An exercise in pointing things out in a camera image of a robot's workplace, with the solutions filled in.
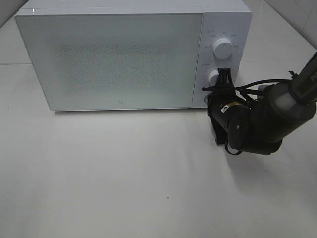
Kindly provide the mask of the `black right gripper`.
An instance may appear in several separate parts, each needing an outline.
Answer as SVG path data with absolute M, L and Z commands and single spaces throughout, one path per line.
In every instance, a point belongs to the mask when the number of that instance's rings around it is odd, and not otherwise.
M 216 87 L 207 97 L 207 111 L 215 134 L 217 145 L 224 145 L 228 139 L 231 119 L 248 110 L 244 101 L 229 89 L 233 87 L 230 68 L 218 68 Z

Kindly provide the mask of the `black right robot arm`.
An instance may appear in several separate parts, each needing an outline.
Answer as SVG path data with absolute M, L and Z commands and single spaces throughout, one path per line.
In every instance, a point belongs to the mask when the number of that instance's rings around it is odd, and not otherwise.
M 235 87 L 229 68 L 219 68 L 208 92 L 207 111 L 217 145 L 227 153 L 270 155 L 284 137 L 311 120 L 317 111 L 317 56 L 292 78 L 267 79 Z

